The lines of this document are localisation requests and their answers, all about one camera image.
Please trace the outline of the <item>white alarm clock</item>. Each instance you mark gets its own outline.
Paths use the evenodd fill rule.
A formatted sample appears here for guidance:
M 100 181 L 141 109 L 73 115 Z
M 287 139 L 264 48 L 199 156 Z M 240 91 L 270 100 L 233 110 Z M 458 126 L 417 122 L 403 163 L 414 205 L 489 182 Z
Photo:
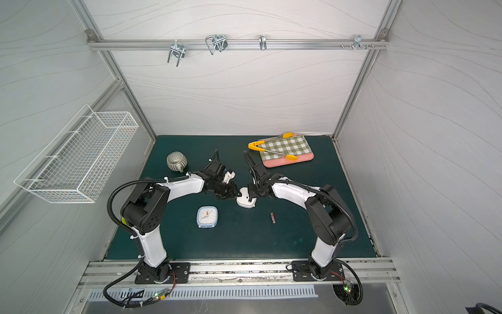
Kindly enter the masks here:
M 257 197 L 251 196 L 247 187 L 240 188 L 239 193 L 240 196 L 236 198 L 239 207 L 252 209 L 256 206 Z

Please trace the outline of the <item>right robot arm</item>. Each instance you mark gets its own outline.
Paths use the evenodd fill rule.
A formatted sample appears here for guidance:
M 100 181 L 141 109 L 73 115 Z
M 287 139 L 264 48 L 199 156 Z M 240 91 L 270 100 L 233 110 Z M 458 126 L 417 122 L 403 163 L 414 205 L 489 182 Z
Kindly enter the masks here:
M 253 161 L 244 153 L 252 183 L 241 189 L 237 203 L 243 208 L 253 208 L 259 198 L 276 198 L 289 201 L 306 210 L 316 234 L 315 247 L 309 257 L 309 273 L 315 281 L 323 281 L 336 263 L 337 251 L 346 242 L 358 237 L 358 227 L 352 212 L 330 185 L 322 188 L 292 181 L 281 174 L 271 174 L 263 164 Z

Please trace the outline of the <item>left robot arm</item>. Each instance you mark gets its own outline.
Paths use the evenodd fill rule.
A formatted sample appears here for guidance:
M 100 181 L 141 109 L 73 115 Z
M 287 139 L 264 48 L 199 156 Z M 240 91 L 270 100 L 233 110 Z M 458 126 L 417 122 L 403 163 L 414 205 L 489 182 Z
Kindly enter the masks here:
M 173 179 L 146 178 L 130 182 L 133 192 L 120 213 L 125 228 L 136 241 L 140 252 L 135 284 L 172 283 L 176 269 L 162 242 L 160 225 L 167 204 L 184 196 L 211 192 L 218 199 L 236 199 L 241 195 L 233 182 L 235 172 L 213 158 L 200 171 L 188 172 Z

